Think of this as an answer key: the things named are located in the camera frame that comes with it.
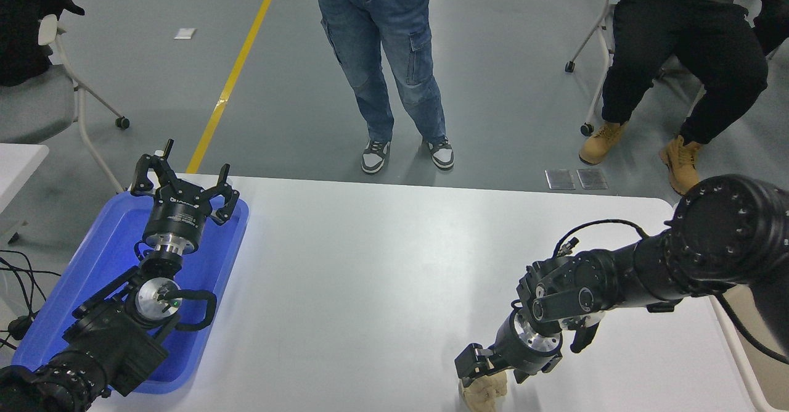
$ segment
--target yellow floor line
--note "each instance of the yellow floor line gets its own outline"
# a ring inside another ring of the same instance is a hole
[[[227,102],[229,98],[231,98],[231,93],[233,93],[233,88],[236,86],[236,81],[239,79],[240,72],[242,72],[247,55],[249,55],[249,50],[251,50],[251,46],[255,43],[260,25],[263,23],[263,19],[268,11],[268,5],[271,5],[271,0],[263,0],[263,3],[260,4],[260,10],[257,11],[255,21],[251,25],[251,28],[249,28],[249,33],[247,33],[242,51],[239,53],[239,57],[236,58],[236,63],[233,66],[231,75],[229,75],[225,82],[222,94],[219,95],[219,100],[216,102],[214,112],[211,114],[211,119],[208,120],[208,125],[206,125],[205,131],[203,131],[203,136],[200,137],[200,142],[197,143],[197,148],[195,148],[195,152],[192,154],[192,159],[189,161],[188,167],[186,167],[186,173],[197,173],[198,168],[200,168],[200,162],[203,162],[205,152],[208,150],[211,138],[214,137],[214,132],[219,125],[219,120],[222,119],[222,113],[225,112],[225,106],[227,106]]]

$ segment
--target black pants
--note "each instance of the black pants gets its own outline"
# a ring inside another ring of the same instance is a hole
[[[767,87],[767,63],[747,10],[699,0],[620,0],[614,63],[603,84],[603,119],[627,122],[660,66],[677,56],[706,94],[679,134],[708,143],[745,114]]]
[[[764,54],[772,52],[789,36],[789,0],[761,0],[753,26]]]

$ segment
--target jeans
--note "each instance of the jeans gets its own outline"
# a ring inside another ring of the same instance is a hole
[[[446,137],[433,77],[429,0],[318,0],[321,24],[356,95],[370,139],[389,142],[395,124],[381,67],[381,46],[403,107],[426,141]]]
[[[679,134],[709,143],[767,88],[767,63],[747,10],[699,0],[622,0],[614,10],[614,63],[603,84],[603,119],[623,123],[671,54],[706,94]]]

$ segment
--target black robotic arm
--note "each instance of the black robotic arm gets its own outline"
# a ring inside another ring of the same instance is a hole
[[[165,361],[161,345],[173,330],[199,331],[214,319],[216,297],[207,290],[181,289],[175,274],[183,255],[197,251],[206,219],[224,224],[233,215],[239,192],[222,167],[214,187],[203,189],[179,179],[167,164],[173,140],[164,153],[144,154],[137,163],[134,196],[152,196],[154,204],[142,240],[135,244],[140,264],[132,266],[73,312],[76,322],[63,334],[68,347],[31,372],[12,365],[0,369],[0,412],[84,412],[110,387],[129,395]],[[156,173],[154,190],[147,172]],[[211,199],[222,196],[214,209]],[[150,250],[140,253],[146,243]],[[184,300],[205,302],[205,318],[181,323]]]
[[[706,179],[679,202],[669,229],[622,249],[554,257],[527,266],[513,312],[487,349],[470,344],[456,358],[465,387],[505,369],[518,383],[549,372],[570,350],[591,344],[603,311],[673,311],[684,297],[719,296],[745,284],[767,327],[789,349],[789,195],[765,182],[727,175]]]

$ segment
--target plastic tray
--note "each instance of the plastic tray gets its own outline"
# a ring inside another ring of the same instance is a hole
[[[75,322],[73,309],[140,263],[134,244],[142,237],[152,207],[149,196],[136,197],[126,192],[110,199],[14,353],[12,364],[35,370],[65,349],[68,344],[62,336]],[[210,290],[219,305],[248,217],[249,209],[239,199],[233,216],[223,226],[206,220],[199,249],[184,255],[183,269],[175,276],[181,288]],[[185,302],[178,311],[181,321],[187,323],[200,322],[204,312],[203,302]],[[186,383],[197,369],[210,331],[211,326],[197,332],[170,333],[163,343],[170,355],[135,392],[164,394]]]

